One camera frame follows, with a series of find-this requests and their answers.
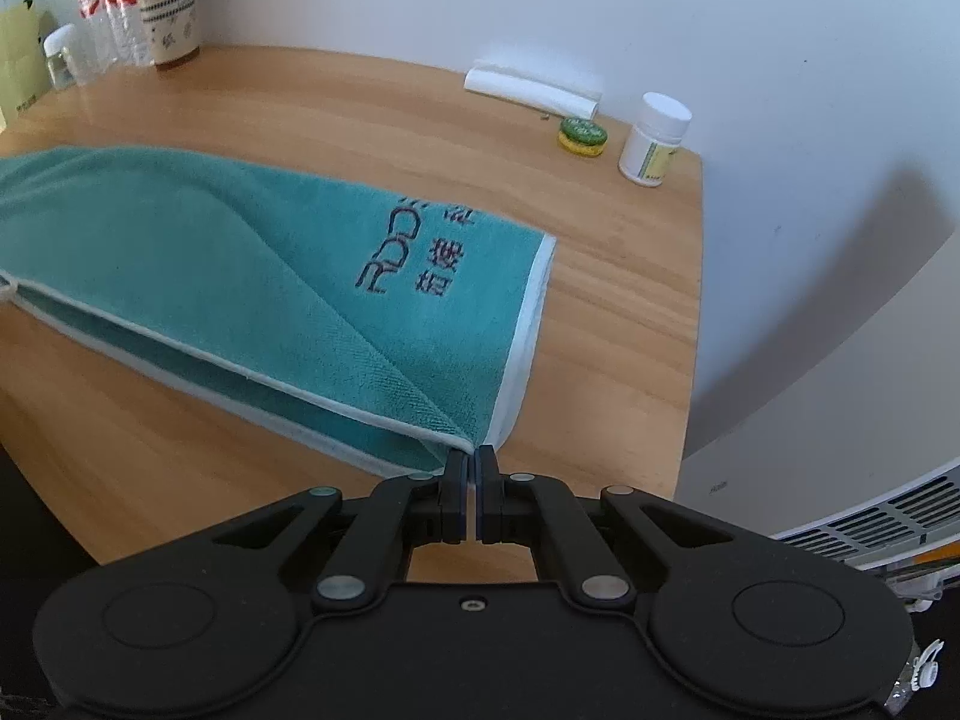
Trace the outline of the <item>teal towel white trim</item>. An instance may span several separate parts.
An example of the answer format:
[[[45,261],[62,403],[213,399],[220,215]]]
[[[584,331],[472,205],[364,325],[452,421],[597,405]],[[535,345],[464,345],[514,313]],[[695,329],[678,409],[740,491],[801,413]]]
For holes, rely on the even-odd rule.
[[[2,164],[2,296],[381,476],[500,447],[556,242],[457,203],[178,149]]]

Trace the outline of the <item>white air conditioner unit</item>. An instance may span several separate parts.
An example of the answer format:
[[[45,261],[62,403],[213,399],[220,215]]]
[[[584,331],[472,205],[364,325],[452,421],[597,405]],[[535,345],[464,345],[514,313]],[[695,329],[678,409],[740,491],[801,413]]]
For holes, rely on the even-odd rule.
[[[677,502],[872,567],[958,536],[958,242],[682,463]]]

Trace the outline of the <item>green lid yellow tin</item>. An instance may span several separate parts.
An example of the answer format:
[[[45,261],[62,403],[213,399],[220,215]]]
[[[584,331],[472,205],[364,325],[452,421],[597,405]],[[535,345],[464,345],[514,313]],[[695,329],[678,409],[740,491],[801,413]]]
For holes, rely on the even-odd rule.
[[[607,146],[607,130],[583,117],[565,117],[560,122],[556,140],[564,149],[579,156],[596,158]]]

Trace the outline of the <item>white pill bottle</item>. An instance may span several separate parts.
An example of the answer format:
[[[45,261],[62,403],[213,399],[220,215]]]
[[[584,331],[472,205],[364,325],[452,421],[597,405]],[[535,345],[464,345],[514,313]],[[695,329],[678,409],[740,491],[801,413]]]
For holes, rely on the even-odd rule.
[[[659,187],[692,123],[693,114],[679,99],[648,91],[619,159],[620,172],[631,182]]]

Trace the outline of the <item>water bottle nearest tumbler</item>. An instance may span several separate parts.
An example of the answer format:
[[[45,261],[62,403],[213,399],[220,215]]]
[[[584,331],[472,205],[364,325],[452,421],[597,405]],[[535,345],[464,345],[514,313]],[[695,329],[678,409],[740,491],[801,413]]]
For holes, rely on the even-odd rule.
[[[148,34],[140,13],[139,0],[119,0],[119,5],[121,5],[121,20],[124,25],[124,37],[130,62],[135,67],[151,67],[153,57],[151,57]]]

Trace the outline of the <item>leftmost water bottle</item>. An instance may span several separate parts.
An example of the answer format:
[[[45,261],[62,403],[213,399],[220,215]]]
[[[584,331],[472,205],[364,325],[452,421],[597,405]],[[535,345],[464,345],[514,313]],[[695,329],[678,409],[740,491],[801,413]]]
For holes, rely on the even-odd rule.
[[[116,62],[106,0],[78,0],[78,11],[93,46],[94,65],[99,73],[106,73]]]

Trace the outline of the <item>small white cap jar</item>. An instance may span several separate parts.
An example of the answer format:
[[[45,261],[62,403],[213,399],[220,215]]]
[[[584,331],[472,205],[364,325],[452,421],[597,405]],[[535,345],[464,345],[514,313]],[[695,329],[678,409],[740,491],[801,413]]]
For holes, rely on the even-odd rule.
[[[55,91],[86,83],[82,56],[78,54],[78,32],[73,25],[54,29],[43,42],[47,71]]]

